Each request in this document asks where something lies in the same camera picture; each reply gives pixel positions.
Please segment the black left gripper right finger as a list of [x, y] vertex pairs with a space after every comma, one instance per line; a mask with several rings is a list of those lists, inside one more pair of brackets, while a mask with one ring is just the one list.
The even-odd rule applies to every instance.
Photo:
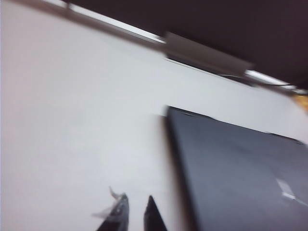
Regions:
[[144, 212], [143, 226], [145, 231], [167, 231], [158, 207], [151, 195], [148, 198], [148, 203]]

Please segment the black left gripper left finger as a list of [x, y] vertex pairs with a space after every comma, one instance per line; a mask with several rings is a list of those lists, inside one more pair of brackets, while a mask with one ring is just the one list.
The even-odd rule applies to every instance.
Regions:
[[110, 192], [114, 198], [113, 204], [96, 214], [103, 222], [98, 231], [127, 231], [129, 224], [129, 202], [125, 193]]

